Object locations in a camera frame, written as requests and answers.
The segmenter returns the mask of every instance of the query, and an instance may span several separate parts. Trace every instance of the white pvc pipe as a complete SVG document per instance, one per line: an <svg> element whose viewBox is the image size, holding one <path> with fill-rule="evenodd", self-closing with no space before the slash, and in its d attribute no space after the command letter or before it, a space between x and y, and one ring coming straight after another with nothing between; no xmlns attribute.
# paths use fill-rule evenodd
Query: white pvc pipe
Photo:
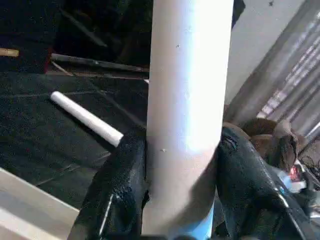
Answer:
<svg viewBox="0 0 320 240"><path fill-rule="evenodd" d="M51 100L86 125L88 128L97 133L100 137L107 140L113 146L118 146L123 134L114 129L109 124L93 115L82 106L72 101L61 92L55 91L51 94Z"/></svg>
<svg viewBox="0 0 320 240"><path fill-rule="evenodd" d="M206 238L195 226L215 195L232 11L233 0L153 1L142 234Z"/></svg>

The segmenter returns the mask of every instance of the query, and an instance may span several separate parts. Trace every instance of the metal rod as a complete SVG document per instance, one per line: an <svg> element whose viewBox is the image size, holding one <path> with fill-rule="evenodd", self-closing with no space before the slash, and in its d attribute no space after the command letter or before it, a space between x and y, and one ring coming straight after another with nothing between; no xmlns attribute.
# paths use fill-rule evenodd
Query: metal rod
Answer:
<svg viewBox="0 0 320 240"><path fill-rule="evenodd" d="M57 53L52 53L50 59L51 61L65 62L70 64L77 64L77 65L84 65L84 66L91 66L91 67L100 67L100 68L113 69L113 70L124 70L124 71L141 72L141 73L149 72L149 68L146 68L146 67L124 65L120 63L100 61L100 60L94 60L90 58L83 58L83 57L77 57L77 56L68 56L68 55L62 55Z"/></svg>
<svg viewBox="0 0 320 240"><path fill-rule="evenodd" d="M82 31L87 37L91 39L92 42L97 44L98 46L107 48L107 44L104 43L99 37L97 37L92 31L88 30L85 25L83 25L81 22L79 22L77 19L75 19L72 15L67 13L64 10L60 10L62 16L67 18L72 24L74 24L80 31Z"/></svg>
<svg viewBox="0 0 320 240"><path fill-rule="evenodd" d="M307 136L320 122L320 91L315 92L292 120L292 128Z"/></svg>
<svg viewBox="0 0 320 240"><path fill-rule="evenodd" d="M63 72L64 74L66 74L67 76L74 76L72 73L66 71L65 69L63 69L59 64L56 64L54 61L51 61L52 65L55 66L57 69L59 69L61 72Z"/></svg>
<svg viewBox="0 0 320 240"><path fill-rule="evenodd" d="M268 119L273 121L288 119L290 121L296 111L305 105L307 98L313 93L313 89L317 88L319 77L320 67L317 67L299 82L285 100L268 116Z"/></svg>
<svg viewBox="0 0 320 240"><path fill-rule="evenodd" d="M241 87L225 121L242 126L255 118L274 92L283 87L320 33L320 1L305 1L274 46Z"/></svg>
<svg viewBox="0 0 320 240"><path fill-rule="evenodd" d="M306 137L309 140L313 140L315 137L319 136L320 134L320 121L308 132Z"/></svg>
<svg viewBox="0 0 320 240"><path fill-rule="evenodd" d="M299 157L302 158L306 153L313 146L313 144L320 139L320 126L315 129L315 131L306 138L305 144L303 149L299 152Z"/></svg>

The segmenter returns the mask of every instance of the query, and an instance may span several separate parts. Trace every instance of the black floor mat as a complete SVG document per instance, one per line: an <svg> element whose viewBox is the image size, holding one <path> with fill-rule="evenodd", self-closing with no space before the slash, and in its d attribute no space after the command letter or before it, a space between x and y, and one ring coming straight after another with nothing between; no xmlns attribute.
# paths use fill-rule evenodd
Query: black floor mat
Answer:
<svg viewBox="0 0 320 240"><path fill-rule="evenodd" d="M57 90L122 133L145 126L143 80L0 73L0 167L78 208L113 147L50 101Z"/></svg>

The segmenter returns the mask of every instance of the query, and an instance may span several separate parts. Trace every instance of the cable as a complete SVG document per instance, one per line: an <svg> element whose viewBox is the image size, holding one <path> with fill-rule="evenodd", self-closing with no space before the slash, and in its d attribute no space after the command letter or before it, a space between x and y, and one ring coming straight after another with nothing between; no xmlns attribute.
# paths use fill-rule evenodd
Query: cable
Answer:
<svg viewBox="0 0 320 240"><path fill-rule="evenodd" d="M64 68L62 68L60 65L56 64L55 61L51 61L52 65L55 66L57 69L59 69L61 72L65 73L68 76L75 76L74 74L66 71Z"/></svg>
<svg viewBox="0 0 320 240"><path fill-rule="evenodd" d="M301 161L304 165L306 165L308 168L316 168L316 165L315 165L315 162L314 160L308 156L308 155L305 155L301 158Z"/></svg>

